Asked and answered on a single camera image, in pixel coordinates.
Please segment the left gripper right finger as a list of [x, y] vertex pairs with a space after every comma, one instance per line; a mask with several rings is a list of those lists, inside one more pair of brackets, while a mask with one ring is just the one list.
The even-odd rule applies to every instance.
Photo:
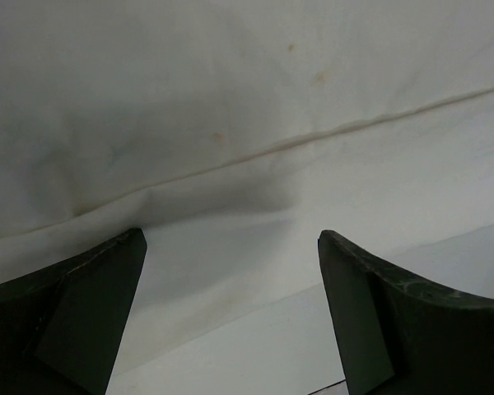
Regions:
[[351, 394], [494, 394], [494, 300], [325, 230], [319, 265]]

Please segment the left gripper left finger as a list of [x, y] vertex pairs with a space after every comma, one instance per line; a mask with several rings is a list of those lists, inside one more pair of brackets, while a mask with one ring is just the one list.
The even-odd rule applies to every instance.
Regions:
[[134, 228], [0, 284], [0, 394], [104, 394], [146, 252]]

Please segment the white t shirt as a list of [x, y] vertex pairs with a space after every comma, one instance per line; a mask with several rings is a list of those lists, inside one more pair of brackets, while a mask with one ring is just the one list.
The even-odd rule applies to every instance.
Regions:
[[130, 227], [122, 374], [494, 225], [494, 1], [0, 1], [0, 283]]

